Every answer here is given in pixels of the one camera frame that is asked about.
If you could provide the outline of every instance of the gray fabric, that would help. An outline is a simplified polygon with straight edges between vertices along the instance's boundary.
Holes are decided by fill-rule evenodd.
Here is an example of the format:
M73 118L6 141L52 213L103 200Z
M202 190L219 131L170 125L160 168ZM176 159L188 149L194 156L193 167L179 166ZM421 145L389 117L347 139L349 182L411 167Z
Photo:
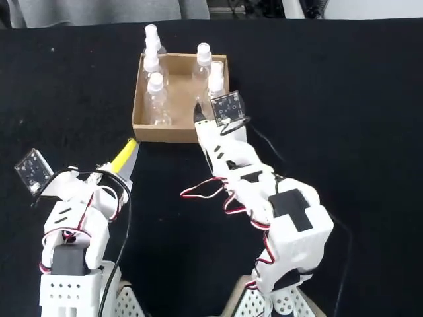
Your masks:
M13 28L209 19L206 0L7 0Z

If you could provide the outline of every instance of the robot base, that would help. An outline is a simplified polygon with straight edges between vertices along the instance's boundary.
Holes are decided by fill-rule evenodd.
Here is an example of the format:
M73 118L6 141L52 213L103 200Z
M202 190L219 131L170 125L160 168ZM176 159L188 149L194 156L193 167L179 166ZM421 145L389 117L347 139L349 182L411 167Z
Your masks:
M266 301L258 291L245 288L249 276L238 280L221 317L259 317L263 315ZM272 316L325 317L326 315L296 286L286 287L271 294Z
M220 317L259 317L263 315L264 297L258 291L245 288L249 276L241 277L229 298ZM274 310L272 317L326 317L326 315L296 286L287 287L272 293ZM132 288L124 285L114 310L115 317L145 317Z

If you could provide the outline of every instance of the perforated bracket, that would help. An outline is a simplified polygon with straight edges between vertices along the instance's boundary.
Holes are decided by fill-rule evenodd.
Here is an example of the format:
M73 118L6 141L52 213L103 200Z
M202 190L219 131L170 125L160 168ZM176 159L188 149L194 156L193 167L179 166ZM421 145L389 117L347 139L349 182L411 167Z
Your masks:
M286 287L271 294L274 311L280 316L318 317L297 287ZM264 312L265 299L258 291L245 290L233 317L258 317Z
M124 287L116 299L115 317L145 317L131 287Z

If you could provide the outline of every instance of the yellow object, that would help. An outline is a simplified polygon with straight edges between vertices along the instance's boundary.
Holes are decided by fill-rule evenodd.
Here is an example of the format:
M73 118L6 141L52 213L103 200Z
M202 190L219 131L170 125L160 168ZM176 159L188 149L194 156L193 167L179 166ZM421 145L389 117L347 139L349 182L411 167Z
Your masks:
M120 151L117 157L112 162L112 171L114 173L119 173L123 165L125 165L126 161L131 156L132 152L137 146L137 141L135 139L130 139L128 143L126 143L125 147Z

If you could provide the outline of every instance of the black cable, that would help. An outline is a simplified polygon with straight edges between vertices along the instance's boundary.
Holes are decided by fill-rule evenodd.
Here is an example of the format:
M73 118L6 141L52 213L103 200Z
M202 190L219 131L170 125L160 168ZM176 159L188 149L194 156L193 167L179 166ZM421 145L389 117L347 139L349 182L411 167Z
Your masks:
M229 130L226 130L227 127L229 126L229 124L226 124L223 127L222 131L220 131L220 136L223 137L223 136L228 135L228 134L230 134L230 133L232 133L234 131L237 131L238 129L241 129L242 127L245 127L246 124L249 123L250 121L251 121L251 118L250 117L245 117L243 119L243 121L239 125L237 125L236 127L233 127L232 129L229 129Z
M250 124L250 126L252 127L252 129L254 130L255 133L257 133L257 135L259 137L261 137L263 140L265 140L267 142L267 144L269 144L270 148L273 150L273 152L275 153L275 155L284 163L286 164L286 160L283 158L283 156L278 152L278 150L275 149L275 147L273 146L272 142L270 142L270 140L264 136L263 133L261 133L259 130L257 130L257 128L255 126L253 126L252 124Z
M338 316L339 304L340 304L342 292L344 290L345 280L346 280L346 277L348 275L348 271L350 269L350 262L351 262L351 257L352 257L353 234L352 234L351 229L348 228L341 220L339 220L338 218L336 218L331 213L329 213L329 212L327 212L327 213L329 214L329 216L332 218L332 220L338 226L340 226L341 228L343 228L345 230L346 234L348 235L348 248L347 248L347 255L346 255L346 260L345 260L345 264L344 264L344 271L342 272L342 277L341 277L341 280L339 282L338 296L336 297L335 308L333 310L333 317L337 317Z
M124 252L126 242L128 241L128 236L129 236L129 233L130 233L131 220L132 220L131 191L130 191L129 187L127 187L127 185L125 184L125 182L123 180L121 180L117 175L115 175L115 174L113 174L109 171L106 171L106 170L78 170L77 168L64 168L63 170L60 170L59 172L55 172L52 175L52 177L50 177L50 179L47 181L46 185L44 185L44 187L34 196L35 202L32 204L32 206L36 206L36 204L38 203L38 200L40 199L40 197L43 193L43 191L47 188L48 185L50 185L52 183L52 181L56 177L58 177L60 174L63 174L64 172L73 172L73 171L79 172L80 174L96 173L96 174L107 175L107 176L111 177L111 179L114 180L116 183L121 185L122 188L125 190L125 192L128 195L128 224L126 226L125 239L122 243L122 246L120 247L118 257L116 258L116 261L114 262L113 269L110 272L110 277L107 280L106 286L104 288L103 296L101 298L101 303L100 303L100 307L98 309L97 317L102 317L104 305L106 304L107 293L108 293L110 286L112 284L113 277L116 274L116 271L118 270L120 259L122 258L122 254Z

